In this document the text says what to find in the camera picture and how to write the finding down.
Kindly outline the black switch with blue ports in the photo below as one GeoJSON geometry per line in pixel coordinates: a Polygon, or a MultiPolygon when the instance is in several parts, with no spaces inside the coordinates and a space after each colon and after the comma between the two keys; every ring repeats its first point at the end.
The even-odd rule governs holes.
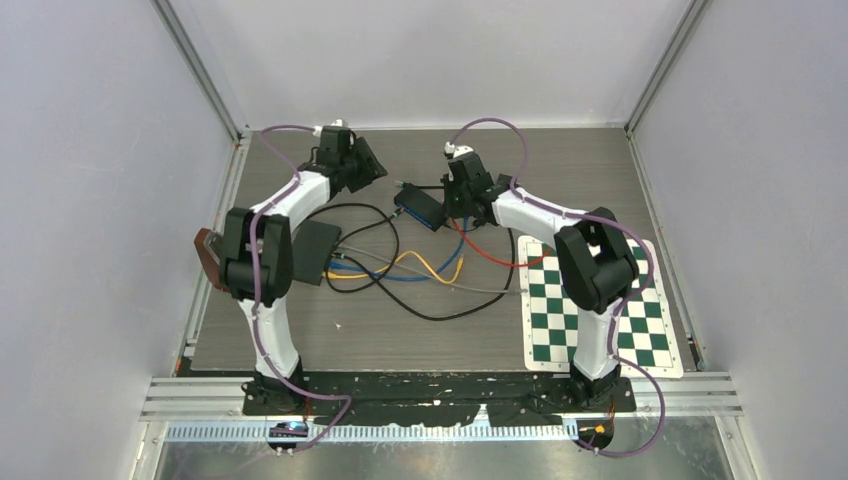
{"type": "Polygon", "coordinates": [[[418,186],[405,184],[393,201],[398,208],[433,232],[440,229],[447,220],[443,205],[418,186]]]}

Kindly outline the plain black network switch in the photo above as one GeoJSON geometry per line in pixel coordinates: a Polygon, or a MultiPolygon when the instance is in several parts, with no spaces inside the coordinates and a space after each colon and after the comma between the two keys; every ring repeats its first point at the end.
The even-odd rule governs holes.
{"type": "Polygon", "coordinates": [[[293,280],[320,286],[324,269],[334,247],[340,239],[342,229],[333,224],[305,220],[293,241],[293,280]]]}

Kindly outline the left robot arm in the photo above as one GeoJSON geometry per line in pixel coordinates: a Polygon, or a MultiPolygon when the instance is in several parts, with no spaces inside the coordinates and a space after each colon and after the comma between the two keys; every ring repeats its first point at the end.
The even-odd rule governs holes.
{"type": "Polygon", "coordinates": [[[295,166],[292,178],[268,199],[227,213],[219,263],[219,278],[244,313],[254,344],[252,395],[268,395],[284,414],[298,412],[312,395],[302,380],[287,317],[292,232],[340,191],[356,192],[387,174],[367,141],[344,120],[308,131],[318,139],[309,161],[295,166]]]}

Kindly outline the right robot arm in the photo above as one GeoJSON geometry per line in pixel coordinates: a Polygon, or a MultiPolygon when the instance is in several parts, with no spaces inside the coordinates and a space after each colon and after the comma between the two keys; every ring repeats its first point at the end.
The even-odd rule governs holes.
{"type": "Polygon", "coordinates": [[[470,147],[445,150],[449,171],[442,183],[449,217],[517,230],[554,249],[564,293],[578,316],[570,396],[584,410],[598,409],[621,376],[617,318],[639,275],[615,216],[605,208],[584,212],[535,197],[507,175],[493,177],[470,147]]]}

